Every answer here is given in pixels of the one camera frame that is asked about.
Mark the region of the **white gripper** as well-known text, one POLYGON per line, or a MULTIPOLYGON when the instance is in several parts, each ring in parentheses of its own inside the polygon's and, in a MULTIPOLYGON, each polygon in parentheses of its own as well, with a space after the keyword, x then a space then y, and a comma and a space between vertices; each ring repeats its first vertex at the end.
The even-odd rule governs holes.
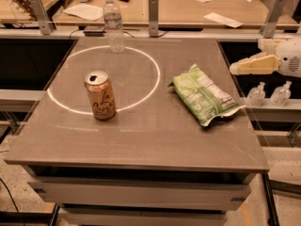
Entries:
POLYGON ((301 77, 301 39, 259 39, 258 48, 268 56, 245 58, 230 65, 234 75, 272 74, 301 77))

